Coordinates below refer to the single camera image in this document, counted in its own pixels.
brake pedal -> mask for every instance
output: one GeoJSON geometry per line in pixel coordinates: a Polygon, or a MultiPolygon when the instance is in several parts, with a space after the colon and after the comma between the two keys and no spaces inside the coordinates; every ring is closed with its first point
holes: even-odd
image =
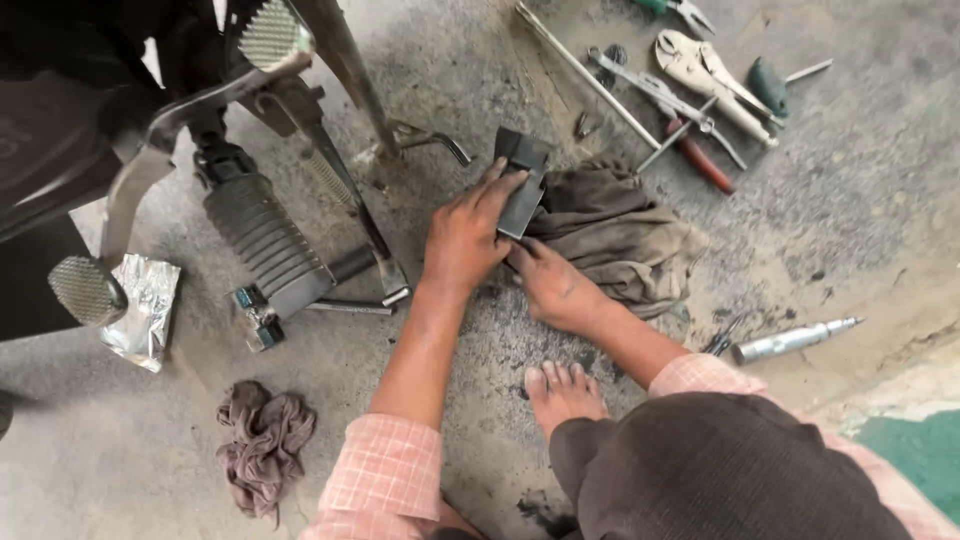
{"type": "Polygon", "coordinates": [[[106,266],[93,257],[65,258],[50,271],[47,282],[57,300],[84,326],[104,327],[127,313],[127,293],[106,266]]]}

dirty rag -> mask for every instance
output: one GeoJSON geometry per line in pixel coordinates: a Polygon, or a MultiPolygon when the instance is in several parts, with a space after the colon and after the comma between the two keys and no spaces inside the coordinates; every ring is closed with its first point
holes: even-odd
{"type": "Polygon", "coordinates": [[[270,393],[253,380],[237,382],[217,407],[217,422],[231,440],[217,449],[237,507],[251,517],[268,516],[279,525],[277,504],[303,478],[298,453],[313,434],[317,414],[291,394],[270,393]]]}
{"type": "Polygon", "coordinates": [[[643,191],[615,158],[547,173],[546,192],[526,235],[569,260],[641,319],[689,294],[690,270],[709,245],[706,234],[643,191]]]}

pink checkered shirt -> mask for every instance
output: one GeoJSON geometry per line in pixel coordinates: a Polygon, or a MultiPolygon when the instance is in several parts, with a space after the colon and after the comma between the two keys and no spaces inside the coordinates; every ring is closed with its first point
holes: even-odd
{"type": "MultiPolygon", "coordinates": [[[[757,394],[766,384],[711,355],[677,358],[650,385],[650,398],[680,392],[757,394]]],[[[876,486],[880,501],[915,540],[960,540],[960,531],[889,463],[821,430],[828,448],[849,455],[876,486]]],[[[440,517],[440,434],[384,414],[347,427],[347,441],[320,497],[320,512],[300,540],[423,538],[440,517]]]]}

foil packet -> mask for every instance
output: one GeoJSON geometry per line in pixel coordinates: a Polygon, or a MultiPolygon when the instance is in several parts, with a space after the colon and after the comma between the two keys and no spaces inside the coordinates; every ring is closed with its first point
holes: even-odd
{"type": "Polygon", "coordinates": [[[157,373],[163,365],[180,267],[126,254],[113,276],[127,293],[130,306],[122,319],[100,329],[100,341],[134,364],[157,373]]]}

